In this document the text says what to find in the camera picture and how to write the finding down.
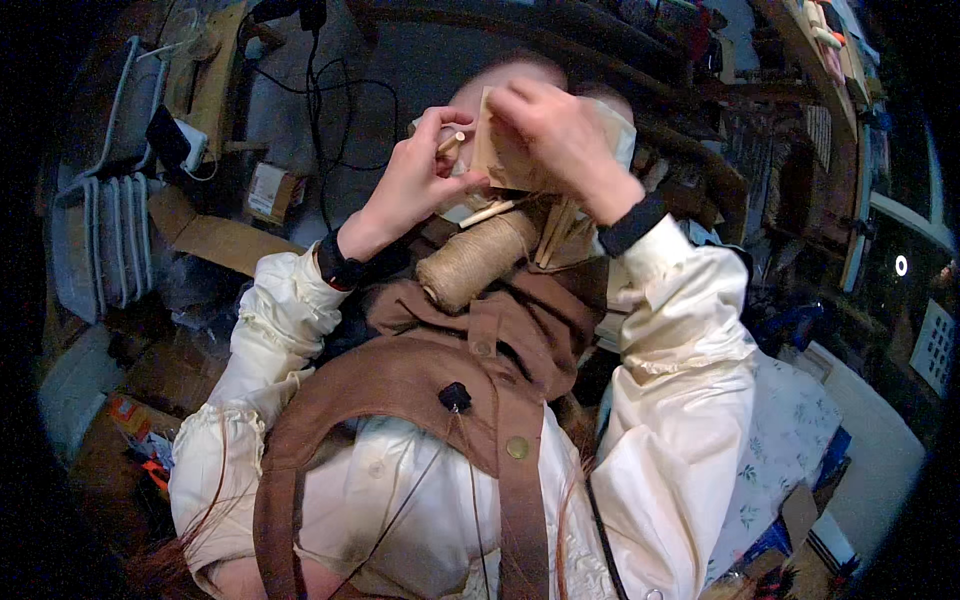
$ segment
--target bundle of sticks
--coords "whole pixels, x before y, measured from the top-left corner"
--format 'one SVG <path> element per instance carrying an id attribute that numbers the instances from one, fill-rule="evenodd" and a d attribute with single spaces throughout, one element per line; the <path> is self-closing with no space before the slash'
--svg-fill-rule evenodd
<path id="1" fill-rule="evenodd" d="M 540 236 L 540 245 L 534 258 L 537 266 L 546 269 L 554 252 L 578 235 L 582 235 L 593 224 L 589 217 L 577 221 L 578 206 L 575 201 L 563 196 L 550 207 L 546 226 Z"/>

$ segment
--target label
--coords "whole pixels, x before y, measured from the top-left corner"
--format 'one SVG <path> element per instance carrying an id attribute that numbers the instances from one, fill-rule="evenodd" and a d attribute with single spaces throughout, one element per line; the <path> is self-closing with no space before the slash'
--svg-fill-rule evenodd
<path id="1" fill-rule="evenodd" d="M 270 216 L 274 211 L 274 202 L 276 201 L 276 192 L 280 189 L 280 183 L 286 171 L 277 169 L 275 166 L 261 162 L 256 166 L 253 172 L 253 182 L 250 186 L 250 194 L 247 196 L 247 204 L 253 210 Z"/>

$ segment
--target wooden dowel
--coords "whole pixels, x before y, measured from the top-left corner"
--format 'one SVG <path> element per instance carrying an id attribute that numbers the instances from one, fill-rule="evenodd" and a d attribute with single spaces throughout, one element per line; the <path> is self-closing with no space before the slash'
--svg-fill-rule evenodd
<path id="1" fill-rule="evenodd" d="M 460 222 L 460 229 L 466 229 L 471 225 L 476 225 L 481 221 L 486 221 L 494 215 L 498 215 L 501 212 L 506 212 L 516 206 L 519 203 L 515 203 L 512 200 L 498 200 L 491 204 L 490 206 L 484 208 L 483 210 L 478 210 L 468 216 L 466 219 Z"/>
<path id="2" fill-rule="evenodd" d="M 444 140 L 444 143 L 442 143 L 440 146 L 437 147 L 437 154 L 445 155 L 447 150 L 453 148 L 454 146 L 459 146 L 460 144 L 464 143 L 464 140 L 466 139 L 467 139 L 467 135 L 465 133 L 463 132 L 454 133 L 453 135 L 448 137 L 446 140 Z"/>
<path id="3" fill-rule="evenodd" d="M 550 243 L 550 238 L 553 236 L 554 229 L 557 228 L 557 223 L 560 221 L 560 215 L 564 214 L 566 209 L 566 198 L 561 198 L 559 202 L 554 202 L 550 206 L 550 214 L 546 218 L 546 226 L 543 228 L 543 235 L 540 236 L 540 246 L 537 248 L 537 255 L 534 257 L 534 262 L 540 264 L 543 260 L 543 253 L 546 252 L 546 247 Z"/>
<path id="4" fill-rule="evenodd" d="M 581 219 L 580 221 L 577 221 L 577 224 L 573 226 L 573 229 L 570 230 L 570 233 L 566 235 L 566 239 L 564 241 L 567 242 L 577 237 L 578 235 L 582 235 L 585 231 L 587 231 L 587 229 L 592 224 L 593 224 L 593 220 L 590 219 L 589 217 L 587 217 L 586 219 Z"/>
<path id="5" fill-rule="evenodd" d="M 550 237 L 550 244 L 546 247 L 546 250 L 543 251 L 542 262 L 537 263 L 541 269 L 546 269 L 546 266 L 550 264 L 550 258 L 553 256 L 553 252 L 566 242 L 566 236 L 570 231 L 570 226 L 573 225 L 576 219 L 577 203 L 572 201 L 568 202 L 564 208 L 564 213 L 560 217 L 560 221 L 557 222 L 557 228 L 554 229 L 553 235 Z"/>

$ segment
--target blue floral cloth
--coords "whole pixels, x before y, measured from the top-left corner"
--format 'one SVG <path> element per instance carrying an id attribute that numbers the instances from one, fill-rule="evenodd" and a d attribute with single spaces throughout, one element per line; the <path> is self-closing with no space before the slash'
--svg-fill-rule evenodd
<path id="1" fill-rule="evenodd" d="M 824 386 L 787 363 L 756 354 L 756 398 L 747 447 L 720 538 L 707 566 L 709 586 L 777 519 L 801 481 L 812 486 L 842 416 Z"/>

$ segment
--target jute twine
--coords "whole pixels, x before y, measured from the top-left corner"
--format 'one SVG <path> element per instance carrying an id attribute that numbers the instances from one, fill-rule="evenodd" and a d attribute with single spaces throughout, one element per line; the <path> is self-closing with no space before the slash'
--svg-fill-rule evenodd
<path id="1" fill-rule="evenodd" d="M 417 280 L 442 310 L 456 313 L 539 241 L 540 228 L 523 210 L 505 212 L 454 235 L 418 262 Z"/>

